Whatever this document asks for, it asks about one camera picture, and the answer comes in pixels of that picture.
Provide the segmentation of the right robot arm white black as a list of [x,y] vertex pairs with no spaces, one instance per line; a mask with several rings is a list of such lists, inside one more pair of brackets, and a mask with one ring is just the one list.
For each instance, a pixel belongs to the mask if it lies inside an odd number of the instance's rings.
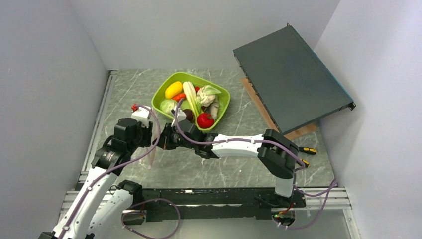
[[167,123],[155,143],[164,150],[192,149],[202,159],[232,156],[258,159],[275,177],[276,204],[285,207],[293,201],[299,147],[273,129],[254,136],[227,136],[204,133],[183,120],[178,125]]

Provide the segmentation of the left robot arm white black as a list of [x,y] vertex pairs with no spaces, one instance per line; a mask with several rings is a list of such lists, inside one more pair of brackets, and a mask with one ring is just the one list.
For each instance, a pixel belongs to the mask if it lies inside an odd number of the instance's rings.
[[65,216],[50,232],[42,232],[41,239],[99,239],[112,217],[126,208],[142,205],[141,185],[125,182],[117,188],[103,208],[99,208],[105,194],[138,148],[149,148],[153,133],[149,117],[121,118],[102,147],[95,153],[85,182]]

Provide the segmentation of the green toy celery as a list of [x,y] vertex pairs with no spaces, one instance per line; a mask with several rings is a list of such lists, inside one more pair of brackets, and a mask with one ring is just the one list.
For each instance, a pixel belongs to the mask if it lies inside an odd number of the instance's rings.
[[186,99],[190,105],[190,109],[193,111],[195,118],[201,113],[201,105],[197,100],[197,92],[192,82],[183,82],[183,91],[186,95]]

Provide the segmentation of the clear zip top bag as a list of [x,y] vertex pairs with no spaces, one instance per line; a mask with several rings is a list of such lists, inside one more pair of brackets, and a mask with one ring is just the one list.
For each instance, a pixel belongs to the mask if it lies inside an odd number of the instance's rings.
[[[160,126],[160,123],[159,122],[154,122],[153,123],[153,126],[152,126],[152,138],[151,138],[152,144],[154,144],[154,141],[159,136],[159,126]],[[152,165],[153,165],[153,162],[154,162],[154,159],[155,159],[156,148],[153,147],[153,146],[150,146],[148,148],[148,150],[150,150],[150,152],[146,156],[145,162],[146,162],[146,165],[147,165],[147,169],[150,170],[152,168]]]

